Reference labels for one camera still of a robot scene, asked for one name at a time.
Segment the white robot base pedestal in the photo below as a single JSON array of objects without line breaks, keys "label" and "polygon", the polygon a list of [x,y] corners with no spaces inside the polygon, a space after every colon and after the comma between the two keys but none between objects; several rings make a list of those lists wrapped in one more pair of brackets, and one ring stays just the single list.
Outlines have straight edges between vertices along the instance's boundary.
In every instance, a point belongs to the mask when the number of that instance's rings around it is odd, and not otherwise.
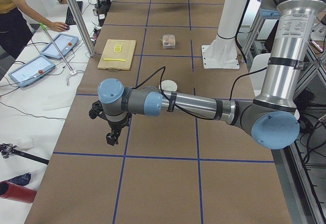
[{"label": "white robot base pedestal", "polygon": [[205,69],[239,69],[236,36],[249,0],[225,0],[216,38],[202,46]]}]

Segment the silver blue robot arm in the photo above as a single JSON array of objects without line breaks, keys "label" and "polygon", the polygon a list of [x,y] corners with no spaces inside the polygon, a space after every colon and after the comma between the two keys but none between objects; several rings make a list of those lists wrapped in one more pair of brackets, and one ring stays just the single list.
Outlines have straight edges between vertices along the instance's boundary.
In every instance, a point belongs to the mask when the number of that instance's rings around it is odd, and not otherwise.
[{"label": "silver blue robot arm", "polygon": [[325,0],[262,0],[263,9],[280,14],[278,28],[267,63],[261,92],[252,102],[220,100],[168,92],[125,87],[108,78],[98,85],[101,117],[111,132],[106,136],[116,145],[131,114],[158,116],[162,109],[179,109],[204,120],[222,120],[236,126],[258,144],[269,149],[291,145],[300,132],[293,102],[295,87],[309,45],[310,34]]}]

